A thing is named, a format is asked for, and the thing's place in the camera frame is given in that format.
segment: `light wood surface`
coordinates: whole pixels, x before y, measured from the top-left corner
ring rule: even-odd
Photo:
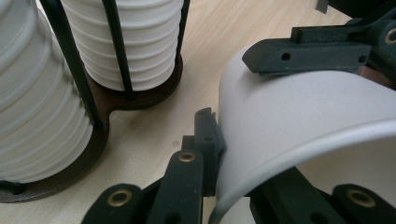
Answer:
[[[191,0],[182,48],[184,71],[176,92],[142,111],[116,111],[101,160],[72,187],[46,199],[0,204],[0,223],[80,223],[96,198],[119,184],[148,186],[163,176],[194,113],[218,109],[221,74],[233,55],[264,38],[289,37],[293,26],[344,24],[348,17],[317,0]],[[205,199],[204,223],[215,199]]]

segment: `white ribbed cylinder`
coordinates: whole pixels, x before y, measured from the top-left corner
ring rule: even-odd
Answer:
[[[183,0],[117,1],[134,91],[163,84],[173,72]],[[63,0],[78,50],[93,80],[124,91],[101,0]]]
[[[9,2],[0,4],[2,19],[13,17],[0,20],[0,35],[14,34],[0,55],[0,180],[29,183],[71,164],[92,125],[35,0]]]

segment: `brown wooden base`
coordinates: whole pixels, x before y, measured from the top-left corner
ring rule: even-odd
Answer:
[[[0,202],[21,203],[49,197],[80,180],[92,169],[105,149],[110,113],[114,110],[140,110],[159,104],[175,91],[182,71],[183,62],[180,56],[172,76],[166,82],[149,91],[135,92],[132,101],[127,100],[123,92],[107,89],[87,76],[103,126],[93,130],[91,140],[83,153],[67,168],[46,179],[26,184],[26,190],[20,194],[0,191]]]

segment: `white plastic cylinder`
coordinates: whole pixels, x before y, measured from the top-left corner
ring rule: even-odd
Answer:
[[[177,48],[183,2],[116,2],[134,91],[153,89],[172,75],[170,55]],[[102,1],[63,0],[63,5],[88,74],[104,87],[124,91]]]
[[[15,34],[0,40],[12,43],[0,55],[0,180],[30,183],[75,161],[92,125],[35,0],[10,2],[16,11],[0,4],[2,18],[13,17],[0,20],[2,34]]]
[[[336,71],[260,77],[242,62],[245,51],[230,60],[220,82],[226,152],[210,223],[292,166],[328,193],[357,184],[396,205],[396,92]],[[235,223],[229,216],[223,223]]]

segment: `black bracket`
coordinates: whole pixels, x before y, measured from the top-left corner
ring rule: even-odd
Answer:
[[[223,149],[215,115],[210,108],[198,111],[195,135],[183,137],[163,178],[143,190],[127,184],[107,189],[82,223],[201,223],[202,198],[215,195]]]
[[[261,76],[317,70],[357,73],[367,65],[396,83],[396,1],[347,25],[294,27],[290,39],[265,39],[243,61]]]

